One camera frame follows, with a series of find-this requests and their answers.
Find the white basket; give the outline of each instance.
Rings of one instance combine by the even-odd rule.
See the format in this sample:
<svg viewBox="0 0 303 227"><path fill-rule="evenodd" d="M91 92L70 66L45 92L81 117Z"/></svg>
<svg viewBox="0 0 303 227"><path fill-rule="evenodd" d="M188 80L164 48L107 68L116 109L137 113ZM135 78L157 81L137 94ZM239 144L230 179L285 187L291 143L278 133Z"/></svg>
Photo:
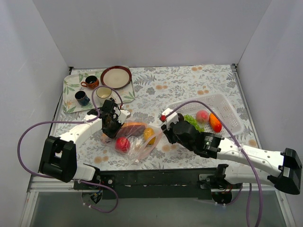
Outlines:
<svg viewBox="0 0 303 227"><path fill-rule="evenodd" d="M208 105L218 115L218 117L223 121L223 123L233 133L233 135L237 135L243 132L244 127L239 116L237 115L236 110L230 104L230 102L225 97L225 95L221 93L208 94L200 97L194 97L191 99L175 102L168 105L168 108L175 109L182 103L185 103L190 100L201 101L206 105ZM183 115L188 114L196 118L196 113L199 110L206 110L207 112L209 112L209 110L203 105L201 105L200 103L189 103L178 109L177 112ZM212 127L209 125L209 123L205 123L204 125L200 124L200 126L204 127L204 130L206 132L215 133ZM222 135L223 137L230 137L229 133L226 131L224 127L222 127L221 132L218 134Z"/></svg>

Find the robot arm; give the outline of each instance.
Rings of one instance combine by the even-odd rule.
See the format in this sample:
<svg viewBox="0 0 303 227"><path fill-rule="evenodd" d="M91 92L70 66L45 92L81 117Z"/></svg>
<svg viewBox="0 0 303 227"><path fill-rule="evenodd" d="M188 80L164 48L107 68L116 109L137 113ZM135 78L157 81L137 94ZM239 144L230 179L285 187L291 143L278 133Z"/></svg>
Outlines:
<svg viewBox="0 0 303 227"><path fill-rule="evenodd" d="M166 109L162 116L170 112L171 109ZM201 157L248 165L245 156L233 141L213 133L199 132L182 118L180 114L173 113L168 118L162 119L164 124L161 128L171 144L179 143ZM272 185L285 193L300 193L302 163L295 150L286 148L284 152L279 152L249 146L243 146L243 149L255 166L261 183ZM211 188L222 188L229 184L255 182L250 167L221 164L214 175L207 176L201 183Z"/></svg>
<svg viewBox="0 0 303 227"><path fill-rule="evenodd" d="M76 150L95 132L102 130L114 138L125 120L130 117L127 110L120 110L114 100L106 100L100 110L100 117L92 122L78 124L59 137L49 136L42 152L39 171L63 182L71 180L91 181L95 177L93 166L77 163ZM87 113L83 121L97 116L96 110Z"/></svg>

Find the tray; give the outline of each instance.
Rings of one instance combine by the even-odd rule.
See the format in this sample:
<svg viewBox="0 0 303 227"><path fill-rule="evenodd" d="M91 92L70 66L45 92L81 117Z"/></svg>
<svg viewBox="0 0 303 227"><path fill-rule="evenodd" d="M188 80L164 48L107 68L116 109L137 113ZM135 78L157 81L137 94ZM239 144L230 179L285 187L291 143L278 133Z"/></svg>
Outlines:
<svg viewBox="0 0 303 227"><path fill-rule="evenodd" d="M99 80L99 84L101 84L100 76L105 69L100 69L97 71L88 71L87 73L76 73L67 76L63 81L63 110L66 113L73 113L83 110L90 110L93 109L93 103L91 101L91 94L93 90L90 90L86 87L82 87L80 83L85 81L85 78L88 76L96 76ZM90 98L90 102L86 106L81 106L75 99L76 92L83 90L85 91L86 95ZM123 103L129 103L135 99L135 92L134 92L134 85L133 81L126 85L124 88L117 90L119 95L122 97ZM120 104L120 99L118 98L117 94L113 92L113 97L117 104ZM98 107L101 107L102 104L99 102L99 99L94 94L94 100Z"/></svg>
<svg viewBox="0 0 303 227"><path fill-rule="evenodd" d="M172 103L168 105L168 108L170 109L175 109L182 103L185 103L189 100L197 100L205 103L208 105L217 115L218 117L224 122L224 124L227 126L229 130L233 133L233 135L238 135L244 131L243 124L241 123L241 120L239 116L237 115L236 110L233 108L231 103L228 101L225 95L222 93L213 93L213 94L208 94L208 95L203 95L200 97L195 97L179 102ZM178 113L183 114L183 115L191 115L194 118L196 118L196 113L199 110L206 110L209 112L209 110L204 107L203 105L199 103L190 103L187 104L180 109L178 109ZM211 133L216 133L213 131L212 127L209 125L209 123L205 124L200 124L201 126L204 127L204 130L206 132L211 132ZM227 130L222 127L221 132L216 133L219 134L223 137L230 137L230 134L227 132Z"/></svg>

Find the clear plastic bag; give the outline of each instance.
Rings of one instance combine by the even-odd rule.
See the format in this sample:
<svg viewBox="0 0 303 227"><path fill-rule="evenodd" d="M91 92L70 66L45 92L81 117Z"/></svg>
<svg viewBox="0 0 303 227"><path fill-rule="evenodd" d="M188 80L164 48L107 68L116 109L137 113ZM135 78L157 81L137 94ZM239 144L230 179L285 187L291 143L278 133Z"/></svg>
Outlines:
<svg viewBox="0 0 303 227"><path fill-rule="evenodd" d="M158 127L142 122L126 122L115 139L101 135L101 143L127 156L131 161L145 159L157 146L162 137Z"/></svg>

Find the brown mug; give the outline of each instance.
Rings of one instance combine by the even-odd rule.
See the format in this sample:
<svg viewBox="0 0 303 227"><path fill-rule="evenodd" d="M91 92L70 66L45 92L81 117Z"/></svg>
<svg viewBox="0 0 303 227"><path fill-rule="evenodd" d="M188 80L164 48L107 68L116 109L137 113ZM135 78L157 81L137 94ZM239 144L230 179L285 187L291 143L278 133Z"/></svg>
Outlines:
<svg viewBox="0 0 303 227"><path fill-rule="evenodd" d="M89 76L85 79L85 82L81 82L81 86L94 89L99 86L99 80L95 76Z"/></svg>

